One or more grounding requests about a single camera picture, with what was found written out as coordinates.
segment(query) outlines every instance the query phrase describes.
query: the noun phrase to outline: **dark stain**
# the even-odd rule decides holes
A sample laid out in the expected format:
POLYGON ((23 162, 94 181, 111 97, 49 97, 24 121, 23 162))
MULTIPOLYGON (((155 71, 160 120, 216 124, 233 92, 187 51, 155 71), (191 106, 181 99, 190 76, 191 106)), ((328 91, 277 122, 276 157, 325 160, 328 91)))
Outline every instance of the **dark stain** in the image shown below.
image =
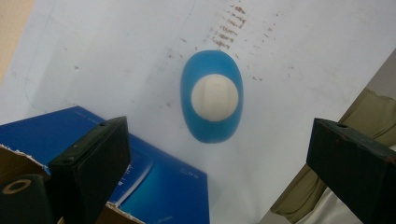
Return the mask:
POLYGON ((242 26, 245 25, 245 21, 241 21, 242 23, 238 26, 239 28, 242 28, 242 26))
POLYGON ((239 21, 241 21, 242 23, 245 23, 245 21, 247 21, 247 20, 243 19, 242 17, 235 15, 235 13, 233 13, 233 14, 231 14, 231 15, 234 16, 235 18, 237 18, 237 19, 238 19, 239 21))
POLYGON ((386 164, 389 164, 389 163, 396 164, 396 158, 387 157, 387 158, 385 159, 385 163, 386 163, 386 164))
POLYGON ((227 20, 227 22, 230 23, 232 26, 235 26, 235 27, 238 26, 238 24, 236 24, 234 21, 227 20))
POLYGON ((230 48, 230 45, 224 44, 221 40, 212 39, 215 44, 217 44, 220 48, 224 47, 226 49, 230 48))
POLYGON ((231 35, 238 35, 237 32, 235 32, 234 30, 226 27, 226 26, 220 26, 221 30, 224 31, 227 34, 231 34, 231 35))
POLYGON ((235 7, 235 10, 242 13, 242 14, 247 14, 244 9, 242 9, 241 7, 235 7))
POLYGON ((220 37, 221 39, 229 40, 231 43, 233 43, 233 39, 230 38, 230 37, 228 37, 227 35, 219 34, 219 37, 220 37))

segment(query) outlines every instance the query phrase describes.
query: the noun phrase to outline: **brown cardboard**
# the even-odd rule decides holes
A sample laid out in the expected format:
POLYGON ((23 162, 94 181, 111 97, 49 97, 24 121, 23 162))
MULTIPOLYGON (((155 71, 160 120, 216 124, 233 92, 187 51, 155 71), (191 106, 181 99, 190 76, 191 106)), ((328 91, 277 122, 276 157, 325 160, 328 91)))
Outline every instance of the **brown cardboard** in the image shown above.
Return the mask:
MULTIPOLYGON (((0 184, 7 182, 15 176, 28 174, 49 177, 44 171, 43 166, 35 161, 34 158, 0 145, 0 184)), ((143 224, 142 221, 122 212, 111 203, 106 204, 96 223, 143 224)))
POLYGON ((0 0, 0 82, 34 3, 35 0, 0 0))

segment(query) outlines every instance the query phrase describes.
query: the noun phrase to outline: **blue cardboard box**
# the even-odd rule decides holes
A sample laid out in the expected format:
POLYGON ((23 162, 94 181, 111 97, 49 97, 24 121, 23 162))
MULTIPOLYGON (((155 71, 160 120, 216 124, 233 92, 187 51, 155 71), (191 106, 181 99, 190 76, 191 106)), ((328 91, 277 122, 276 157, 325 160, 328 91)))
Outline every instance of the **blue cardboard box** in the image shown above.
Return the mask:
MULTIPOLYGON (((48 173, 49 161, 102 121, 75 106, 0 126, 0 144, 31 155, 48 173)), ((148 224, 209 223, 205 173, 132 134, 130 146, 132 165, 110 203, 148 224)))

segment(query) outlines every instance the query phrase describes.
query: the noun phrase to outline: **cardboard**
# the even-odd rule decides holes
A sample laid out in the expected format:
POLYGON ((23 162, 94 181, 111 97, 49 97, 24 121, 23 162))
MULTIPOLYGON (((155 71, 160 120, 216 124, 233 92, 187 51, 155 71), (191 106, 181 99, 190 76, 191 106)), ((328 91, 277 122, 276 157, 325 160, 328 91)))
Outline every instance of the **cardboard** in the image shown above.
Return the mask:
MULTIPOLYGON (((75 106, 0 126, 0 143, 8 147, 1 150, 0 180, 30 173, 48 176, 46 164, 101 121, 75 106)), ((205 173, 133 135, 130 146, 132 166, 98 223, 209 223, 205 173)))
POLYGON ((20 40, 35 0, 0 1, 0 82, 20 40))

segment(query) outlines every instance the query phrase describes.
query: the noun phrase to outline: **brown marks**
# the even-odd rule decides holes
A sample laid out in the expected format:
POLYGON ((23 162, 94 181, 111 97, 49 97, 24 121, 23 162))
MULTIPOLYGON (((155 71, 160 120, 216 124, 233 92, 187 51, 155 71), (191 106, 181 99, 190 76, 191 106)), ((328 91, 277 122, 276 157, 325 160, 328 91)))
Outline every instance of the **brown marks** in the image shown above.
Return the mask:
POLYGON ((396 158, 393 158, 393 157, 386 157, 386 158, 385 158, 385 163, 386 163, 386 164, 389 164, 389 163, 396 164, 396 158))
POLYGON ((242 13, 242 14, 247 14, 244 9, 242 9, 241 7, 235 7, 235 10, 242 13))
POLYGON ((262 81, 262 78, 261 77, 251 77, 253 80, 255 80, 255 81, 262 81))
POLYGON ((212 41, 219 49, 229 49, 238 32, 246 23, 246 11, 241 7, 231 6, 232 8, 225 11, 227 14, 223 17, 224 22, 214 31, 212 41))

